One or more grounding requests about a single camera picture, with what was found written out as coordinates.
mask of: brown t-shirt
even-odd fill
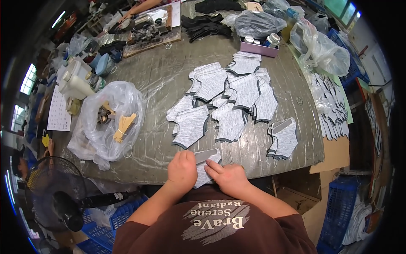
[[[113,254],[317,253],[299,214],[273,219],[215,187],[192,190],[152,226],[127,222]]]

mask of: white bottle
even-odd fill
[[[59,91],[62,94],[67,93],[71,97],[78,100],[83,100],[87,96],[95,93],[90,87],[89,83],[76,75],[72,75],[72,73],[68,71],[63,74],[62,79],[66,82],[65,86],[59,87]]]

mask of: hand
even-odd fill
[[[165,184],[186,194],[197,181],[196,158],[188,150],[177,152],[168,165],[168,180]]]
[[[118,21],[119,24],[121,24],[121,22],[123,22],[126,19],[130,19],[132,18],[132,14],[130,13],[130,11],[128,11],[123,17],[121,17],[121,19]]]
[[[241,165],[227,164],[222,167],[212,160],[206,160],[206,163],[204,169],[220,186],[224,194],[233,198],[240,198],[241,192],[246,191],[251,186]]]
[[[54,155],[54,141],[52,139],[48,141],[48,151],[50,152],[50,156]]]

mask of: blue plastic crate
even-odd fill
[[[356,64],[357,61],[361,62],[358,56],[351,54],[351,50],[348,49],[348,46],[338,36],[338,32],[332,28],[328,32],[327,37],[329,37],[330,40],[335,42],[338,46],[343,47],[350,52],[350,68],[348,69],[348,74],[345,75],[344,77],[339,77],[344,89],[345,90],[351,89],[350,86],[351,84],[354,84],[356,77],[359,77],[366,83],[369,83],[368,74],[367,73],[365,73],[365,75],[361,74],[361,71],[359,70],[358,65]]]
[[[92,239],[76,244],[86,254],[111,254],[111,251],[97,244]]]
[[[116,237],[116,231],[121,227],[131,214],[137,210],[137,208],[142,205],[148,197],[143,195],[141,199],[126,203],[121,207],[117,208],[116,212],[110,217],[110,227],[113,232],[113,236]]]
[[[316,247],[319,254],[337,254],[342,249],[358,186],[358,178],[354,176],[340,176],[330,183],[326,216]]]
[[[138,200],[128,202],[118,207],[115,213],[109,218],[110,229],[98,226],[96,222],[92,220],[89,211],[85,210],[83,214],[83,233],[102,247],[112,251],[117,229],[123,225],[131,214],[147,199],[147,196],[142,196]]]

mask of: fluorescent light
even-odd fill
[[[10,203],[11,203],[11,207],[13,208],[14,215],[17,215],[17,213],[15,212],[15,209],[14,209],[13,201],[12,201],[12,199],[11,199],[12,194],[10,193],[10,189],[9,189],[9,188],[7,188],[7,191],[9,192]]]
[[[11,182],[10,182],[10,177],[9,177],[9,171],[7,170],[7,186],[8,186],[8,188],[9,188],[9,195],[10,195],[10,198],[13,200],[13,204],[15,204],[15,201],[14,201],[14,195],[13,195],[13,191],[12,191],[12,189],[11,189]]]
[[[54,24],[51,26],[51,28],[54,28],[54,26],[57,24],[57,22],[62,18],[62,16],[63,16],[64,14],[65,14],[65,11],[63,11],[63,12],[59,15],[58,19],[55,20],[55,22],[54,22]]]

